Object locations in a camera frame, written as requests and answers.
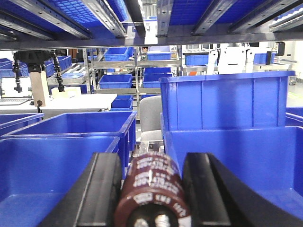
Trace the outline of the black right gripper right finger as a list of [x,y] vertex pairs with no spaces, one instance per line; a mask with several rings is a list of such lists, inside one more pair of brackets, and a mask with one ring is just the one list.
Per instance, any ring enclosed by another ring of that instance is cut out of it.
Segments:
[[254,192],[211,153],[187,153],[182,179],[194,227],[303,225]]

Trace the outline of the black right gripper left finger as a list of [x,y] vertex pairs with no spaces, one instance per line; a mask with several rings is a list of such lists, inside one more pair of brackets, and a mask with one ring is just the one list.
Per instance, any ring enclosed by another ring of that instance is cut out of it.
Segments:
[[121,180],[118,154],[93,153],[76,183],[39,226],[112,227]]

